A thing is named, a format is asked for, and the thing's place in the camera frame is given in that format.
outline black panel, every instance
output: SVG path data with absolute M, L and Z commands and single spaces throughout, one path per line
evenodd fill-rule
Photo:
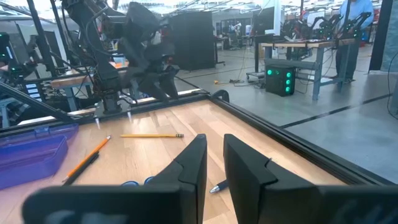
M 266 91 L 279 96 L 290 96 L 295 90 L 295 68 L 283 66 L 266 67 Z
M 170 18 L 175 63 L 184 70 L 215 67 L 211 12 L 187 12 Z
M 57 42 L 57 36 L 55 36 L 55 33 L 52 31 L 44 31 L 44 34 L 47 39 L 47 42 L 49 43 L 51 52 L 55 53 L 60 58 L 62 58 L 60 47 L 58 46 L 58 42 Z M 62 60 L 60 60 L 59 58 L 55 58 L 55 61 L 57 63 L 58 68 L 64 67 Z
M 386 44 L 387 30 L 390 23 L 392 2 L 393 0 L 384 0 L 381 3 L 379 22 L 377 23 L 369 71 L 378 71 L 381 68 L 384 45 Z

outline ceiling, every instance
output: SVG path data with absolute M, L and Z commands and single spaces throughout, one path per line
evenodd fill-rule
M 26 0 L 0 0 L 5 4 L 14 6 L 21 11 L 29 12 L 29 7 Z M 110 6 L 118 5 L 118 11 L 127 12 L 128 5 L 131 0 L 108 0 Z M 212 11 L 218 13 L 227 10 L 238 10 L 239 13 L 247 13 L 259 10 L 263 0 L 227 0 L 227 1 L 212 1 L 212 0 L 193 0 L 193 1 L 182 1 L 182 0 L 138 0 L 139 2 L 149 10 L 156 14 L 168 15 L 176 14 L 179 12 L 186 11 Z M 53 21 L 54 14 L 52 12 L 50 0 L 35 0 L 35 7 L 39 16 Z M 58 8 L 58 14 L 61 15 L 61 2 L 55 1 Z M 15 10 L 8 9 L 0 6 L 0 20 L 9 19 L 12 16 L 13 19 L 26 19 L 29 18 L 27 15 L 23 15 Z
M 118 6 L 118 11 L 127 12 L 131 0 L 107 0 L 108 5 Z M 161 15 L 172 15 L 187 11 L 211 11 L 213 14 L 225 11 L 244 14 L 258 11 L 261 7 L 266 7 L 271 0 L 137 0 L 152 12 Z M 374 7 L 380 7 L 382 0 L 372 0 Z M 14 6 L 22 12 L 29 12 L 26 0 L 0 0 L 10 6 Z M 343 0 L 304 0 L 304 10 L 312 11 L 331 11 L 338 10 Z M 35 0 L 35 7 L 39 16 L 50 21 L 54 21 L 50 0 Z M 301 0 L 282 0 L 282 10 L 285 14 L 300 14 Z M 58 14 L 61 15 L 61 1 L 55 0 Z M 1 20 L 28 19 L 29 16 L 23 15 L 15 10 L 0 6 Z

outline metal table leg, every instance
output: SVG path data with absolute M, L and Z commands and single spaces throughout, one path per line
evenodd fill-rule
M 317 68 L 315 69 L 315 76 L 313 79 L 313 90 L 312 90 L 312 100 L 318 100 L 319 91 L 321 88 L 321 79 L 322 79 L 322 65 L 323 65 L 323 53 L 325 49 L 323 47 L 318 48 L 317 50 L 317 60 L 315 63 L 317 64 Z
M 343 88 L 343 83 L 346 80 L 348 55 L 349 55 L 350 49 L 351 49 L 351 44 L 349 44 L 347 46 L 343 46 L 343 52 L 342 52 L 343 57 L 341 58 L 340 73 L 338 74 L 338 78 L 339 78 L 340 82 L 338 82 L 338 84 L 337 84 L 339 92 L 341 92 L 341 89 Z
M 7 105 L 1 106 L 1 114 L 2 114 L 2 128 L 8 128 L 10 126 L 10 122 L 8 120 L 8 115 L 7 115 Z
M 73 94 L 73 89 L 72 88 L 65 88 L 64 90 L 65 90 L 65 93 L 66 93 L 67 98 L 68 98 L 70 111 L 76 111 L 77 110 L 77 106 L 76 106 L 75 95 Z

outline blue object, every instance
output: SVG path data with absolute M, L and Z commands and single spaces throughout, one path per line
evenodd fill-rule
M 139 186 L 139 184 L 136 181 L 127 181 L 123 183 L 122 186 Z
M 347 11 L 347 0 L 343 2 L 343 4 L 340 7 L 340 15 L 344 16 L 346 15 Z M 349 5 L 349 20 L 354 20 L 357 18 L 362 12 L 371 12 L 372 15 L 369 16 L 365 22 L 361 25 L 361 29 L 365 29 L 370 23 L 373 21 L 374 17 L 374 11 L 373 11 L 373 4 L 371 0 L 357 0 L 355 2 L 351 1 L 351 4 Z M 339 26 L 344 23 L 345 18 L 340 21 Z
M 67 151 L 65 136 L 0 146 L 0 189 L 54 175 Z
M 14 144 L 21 144 L 27 141 L 35 141 L 42 138 L 48 138 L 50 136 L 65 136 L 67 140 L 70 140 L 75 136 L 79 130 L 78 124 L 69 124 L 54 128 L 39 127 L 34 131 L 24 134 L 18 134 L 15 136 L 4 137 L 0 139 L 0 147 L 10 146 Z
M 148 182 L 150 181 L 150 180 L 152 180 L 154 177 L 148 177 L 148 178 L 146 178 L 146 180 L 144 181 L 144 184 L 148 184 Z

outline computer monitor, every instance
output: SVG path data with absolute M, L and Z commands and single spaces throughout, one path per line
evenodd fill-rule
M 264 35 L 266 30 L 274 29 L 275 7 L 261 9 L 253 14 L 253 31 L 255 35 Z

